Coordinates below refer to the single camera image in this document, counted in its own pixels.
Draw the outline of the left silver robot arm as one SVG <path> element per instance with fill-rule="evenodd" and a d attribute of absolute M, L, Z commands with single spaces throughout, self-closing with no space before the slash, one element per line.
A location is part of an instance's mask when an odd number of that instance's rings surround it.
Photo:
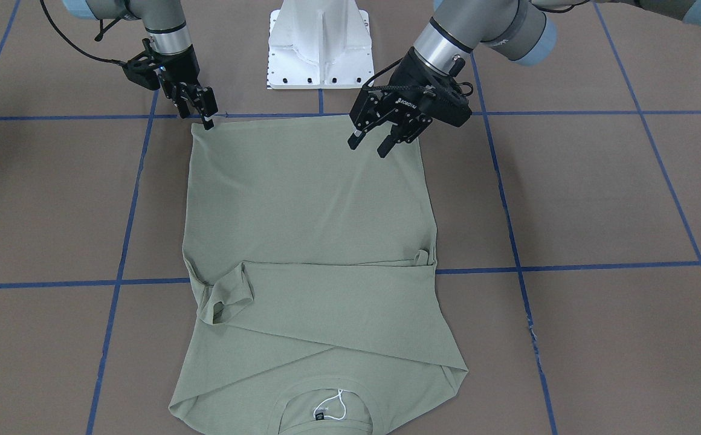
<path fill-rule="evenodd" d="M 477 47 L 513 63 L 541 62 L 552 52 L 557 30 L 552 16 L 580 1 L 440 1 L 428 24 L 402 58 L 386 67 L 389 82 L 371 77 L 361 87 L 349 116 L 356 149 L 375 127 L 391 124 L 378 146 L 386 157 L 399 143 L 415 141 L 434 121 L 463 126 L 472 111 L 469 83 L 456 78 Z"/>

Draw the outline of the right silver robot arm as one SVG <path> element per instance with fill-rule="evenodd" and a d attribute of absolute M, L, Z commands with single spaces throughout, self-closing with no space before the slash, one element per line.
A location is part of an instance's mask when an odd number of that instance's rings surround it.
<path fill-rule="evenodd" d="M 199 82 L 199 64 L 180 1 L 65 1 L 72 16 L 99 22 L 95 40 L 101 41 L 113 25 L 121 20 L 141 20 L 147 37 L 144 50 L 128 61 L 94 57 L 80 49 L 53 22 L 47 6 L 40 2 L 48 22 L 57 34 L 85 57 L 118 65 L 132 83 L 150 91 L 162 90 L 174 104 L 180 118 L 193 109 L 203 119 L 203 127 L 213 127 L 212 116 L 218 112 L 213 89 Z"/>

